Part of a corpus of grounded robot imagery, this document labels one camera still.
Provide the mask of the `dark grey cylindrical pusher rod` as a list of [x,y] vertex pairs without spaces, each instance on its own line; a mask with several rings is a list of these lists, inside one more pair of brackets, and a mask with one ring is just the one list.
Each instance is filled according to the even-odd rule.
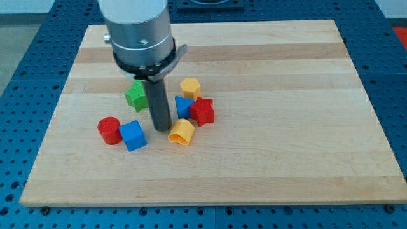
[[164,81],[143,80],[142,84],[155,130],[168,131],[172,126],[172,120]]

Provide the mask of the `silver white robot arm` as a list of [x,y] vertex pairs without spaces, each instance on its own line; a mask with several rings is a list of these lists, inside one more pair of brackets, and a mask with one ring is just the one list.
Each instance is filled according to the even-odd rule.
[[188,51],[176,46],[168,2],[164,0],[98,0],[107,26],[104,41],[111,44],[118,67],[141,80],[154,128],[168,131],[172,119],[164,77]]

